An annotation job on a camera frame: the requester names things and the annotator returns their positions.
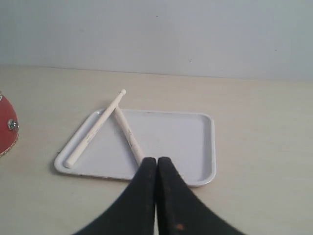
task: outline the table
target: table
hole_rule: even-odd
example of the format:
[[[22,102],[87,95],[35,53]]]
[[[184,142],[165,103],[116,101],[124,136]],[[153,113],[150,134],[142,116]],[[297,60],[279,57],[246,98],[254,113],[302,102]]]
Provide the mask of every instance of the table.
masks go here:
[[[61,175],[58,152],[122,88],[121,108],[202,112],[215,121],[217,175],[193,192],[249,235],[313,233],[313,83],[0,67],[20,123],[0,159],[0,233],[69,235],[128,182]]]

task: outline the wall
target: wall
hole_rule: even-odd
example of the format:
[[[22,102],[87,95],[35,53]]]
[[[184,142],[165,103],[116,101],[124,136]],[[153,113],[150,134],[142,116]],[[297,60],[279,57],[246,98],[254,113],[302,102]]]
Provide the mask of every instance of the wall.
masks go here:
[[[0,64],[313,81],[311,0],[0,0]]]

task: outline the red drum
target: red drum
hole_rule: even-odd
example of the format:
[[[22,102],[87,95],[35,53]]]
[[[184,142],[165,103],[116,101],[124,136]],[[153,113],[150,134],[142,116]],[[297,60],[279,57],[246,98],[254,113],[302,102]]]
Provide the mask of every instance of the red drum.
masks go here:
[[[0,92],[0,157],[7,153],[18,139],[19,123],[10,102]]]

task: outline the drumstick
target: drumstick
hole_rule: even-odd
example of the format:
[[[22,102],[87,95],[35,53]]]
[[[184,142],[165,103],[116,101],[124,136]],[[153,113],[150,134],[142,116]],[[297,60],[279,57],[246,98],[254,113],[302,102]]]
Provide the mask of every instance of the drumstick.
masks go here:
[[[115,108],[114,115],[118,124],[124,132],[124,135],[128,141],[129,146],[131,147],[131,150],[136,158],[138,165],[140,165],[141,161],[144,158],[143,151],[140,148],[137,140],[135,139],[133,132],[131,131],[131,128],[129,127],[129,124],[127,123],[127,120],[119,106]]]
[[[83,138],[83,140],[78,144],[78,146],[71,153],[71,155],[67,158],[67,160],[64,163],[65,167],[67,167],[67,168],[72,168],[73,167],[73,165],[75,164],[77,159],[80,157],[80,155],[86,149],[86,147],[88,146],[90,141],[93,139],[93,137],[100,130],[100,128],[103,125],[103,123],[108,119],[108,117],[111,115],[111,113],[114,111],[114,109],[118,106],[118,104],[121,101],[123,95],[125,95],[125,94],[126,94],[126,90],[125,89],[120,91],[118,96],[107,107],[107,109],[103,112],[103,114],[100,116],[98,121],[94,124],[94,126],[86,134],[86,136]]]

